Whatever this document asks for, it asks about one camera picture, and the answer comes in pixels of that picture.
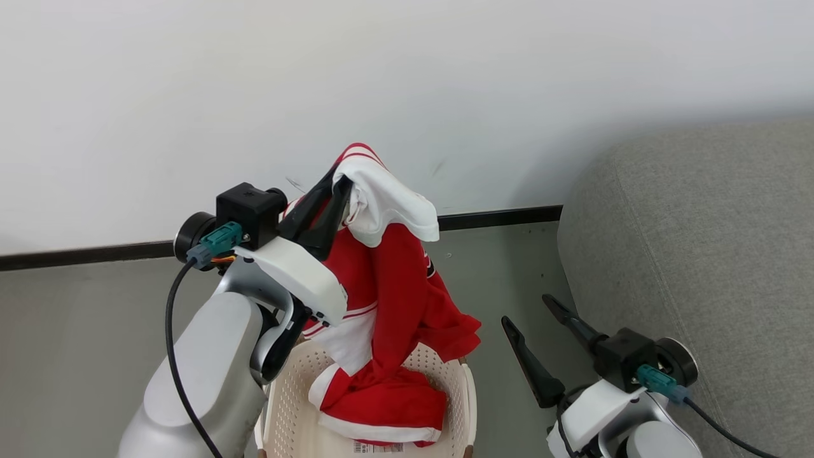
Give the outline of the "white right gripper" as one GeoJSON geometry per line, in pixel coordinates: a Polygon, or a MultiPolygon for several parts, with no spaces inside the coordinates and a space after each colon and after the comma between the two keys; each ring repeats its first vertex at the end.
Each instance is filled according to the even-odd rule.
{"type": "MultiPolygon", "coordinates": [[[[598,343],[608,339],[607,335],[594,330],[553,295],[544,294],[542,302],[553,318],[572,333],[588,354],[595,354],[598,343]]],[[[553,377],[527,348],[525,336],[508,316],[501,318],[501,327],[538,406],[558,406],[565,394],[564,384],[553,377]]],[[[578,396],[571,396],[573,402],[569,406],[557,408],[557,420],[547,437],[551,455],[576,457],[592,440],[598,440],[602,454],[608,456],[607,444],[621,438],[634,424],[640,423],[636,411],[644,405],[640,401],[644,393],[643,387],[626,393],[606,380],[599,380],[579,392],[578,396]]]]}

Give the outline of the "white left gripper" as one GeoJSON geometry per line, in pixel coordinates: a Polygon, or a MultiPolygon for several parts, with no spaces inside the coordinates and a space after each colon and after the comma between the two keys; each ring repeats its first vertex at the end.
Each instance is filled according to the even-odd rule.
{"type": "Polygon", "coordinates": [[[280,237],[256,251],[246,247],[233,249],[237,255],[253,259],[262,272],[296,296],[320,322],[331,327],[342,322],[347,298],[334,273],[318,260],[329,257],[353,186],[347,177],[334,183],[335,171],[335,167],[329,169],[287,210],[279,223],[280,237]]]}

